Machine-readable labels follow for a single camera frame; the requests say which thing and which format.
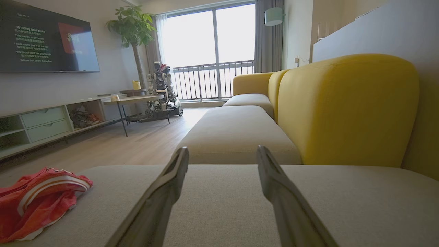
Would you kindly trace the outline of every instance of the wheeled robot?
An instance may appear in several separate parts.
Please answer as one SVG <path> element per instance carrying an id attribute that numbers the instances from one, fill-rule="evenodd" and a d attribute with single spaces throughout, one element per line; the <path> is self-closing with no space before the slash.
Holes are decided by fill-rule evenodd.
<path id="1" fill-rule="evenodd" d="M 165 117 L 166 108 L 170 116 L 183 116 L 183 107 L 181 106 L 178 95 L 174 92 L 174 85 L 171 80 L 171 68 L 160 62 L 154 62 L 154 74 L 147 75 L 147 78 L 152 87 L 149 88 L 151 94 L 163 94 L 164 99 L 160 101 L 151 102 L 149 108 L 145 111 L 147 119 L 156 117 Z"/>

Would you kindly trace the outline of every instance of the plant foliage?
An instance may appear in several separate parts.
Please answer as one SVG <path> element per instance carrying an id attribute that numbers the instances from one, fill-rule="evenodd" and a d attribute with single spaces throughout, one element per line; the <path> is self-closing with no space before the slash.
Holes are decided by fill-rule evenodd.
<path id="1" fill-rule="evenodd" d="M 122 36 L 123 47 L 148 44 L 156 29 L 152 26 L 151 14 L 143 14 L 141 6 L 125 6 L 116 9 L 117 20 L 107 22 L 108 30 Z"/>

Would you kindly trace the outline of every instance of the wooden floor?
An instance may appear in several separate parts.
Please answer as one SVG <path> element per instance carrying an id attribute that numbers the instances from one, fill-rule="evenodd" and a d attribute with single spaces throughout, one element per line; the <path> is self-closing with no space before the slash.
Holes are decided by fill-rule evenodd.
<path id="1" fill-rule="evenodd" d="M 21 176 L 44 167 L 79 172 L 98 166 L 166 164 L 174 149 L 210 108 L 186 108 L 182 117 L 133 123 L 125 136 L 122 123 L 105 126 L 0 161 L 0 188 L 13 185 Z"/>

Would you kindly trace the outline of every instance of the wall-mounted tv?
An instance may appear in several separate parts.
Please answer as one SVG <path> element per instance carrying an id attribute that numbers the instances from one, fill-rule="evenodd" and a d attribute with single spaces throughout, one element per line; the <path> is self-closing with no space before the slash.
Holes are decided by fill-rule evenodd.
<path id="1" fill-rule="evenodd" d="M 100 72 L 90 23 L 0 0 L 0 73 Z"/>

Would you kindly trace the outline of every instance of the gray curtain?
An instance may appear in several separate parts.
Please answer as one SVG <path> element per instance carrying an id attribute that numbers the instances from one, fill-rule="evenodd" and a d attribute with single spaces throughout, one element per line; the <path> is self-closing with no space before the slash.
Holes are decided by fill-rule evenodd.
<path id="1" fill-rule="evenodd" d="M 152 17 L 152 26 L 157 29 L 157 22 L 155 20 L 155 16 Z M 154 62 L 162 62 L 160 61 L 160 48 L 158 47 L 158 37 L 157 32 L 151 33 L 154 38 L 153 41 L 149 42 L 146 46 L 146 59 L 148 61 L 148 73 L 154 73 Z"/>
<path id="2" fill-rule="evenodd" d="M 265 11 L 284 8 L 284 0 L 256 0 L 255 73 L 282 70 L 284 24 L 265 26 Z"/>

